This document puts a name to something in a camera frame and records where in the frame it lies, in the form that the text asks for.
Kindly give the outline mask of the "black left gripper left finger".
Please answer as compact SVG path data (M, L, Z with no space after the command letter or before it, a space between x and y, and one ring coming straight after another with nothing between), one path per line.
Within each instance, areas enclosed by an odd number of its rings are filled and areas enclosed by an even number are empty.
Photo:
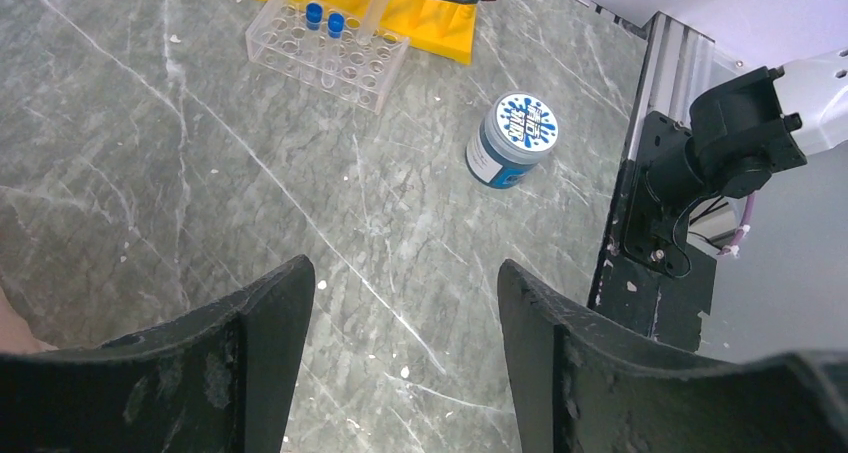
M1 357L5 452L277 452L315 270L250 285L95 348Z

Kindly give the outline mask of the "blue capped test tube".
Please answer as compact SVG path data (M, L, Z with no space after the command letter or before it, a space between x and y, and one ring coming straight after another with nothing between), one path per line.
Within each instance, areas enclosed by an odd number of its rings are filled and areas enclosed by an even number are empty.
M333 12L327 19L327 39L321 59L321 86L329 90L335 84L335 74L341 51L341 38L345 28L345 18L342 14Z
M319 48L323 7L317 2L310 2L305 8L306 33L303 48L305 56L313 61Z

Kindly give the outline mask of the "clear plastic well plate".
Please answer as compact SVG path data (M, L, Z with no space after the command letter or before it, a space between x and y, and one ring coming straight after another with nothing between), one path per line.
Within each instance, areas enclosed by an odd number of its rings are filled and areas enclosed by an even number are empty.
M248 59L380 113L410 39L379 27L366 38L361 19L322 0L268 0L248 26Z

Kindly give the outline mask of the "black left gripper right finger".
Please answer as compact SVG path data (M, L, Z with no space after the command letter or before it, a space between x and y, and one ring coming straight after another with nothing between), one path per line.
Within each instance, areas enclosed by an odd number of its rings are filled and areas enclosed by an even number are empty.
M843 452L847 356L734 364L655 342L512 260L497 278L525 452Z

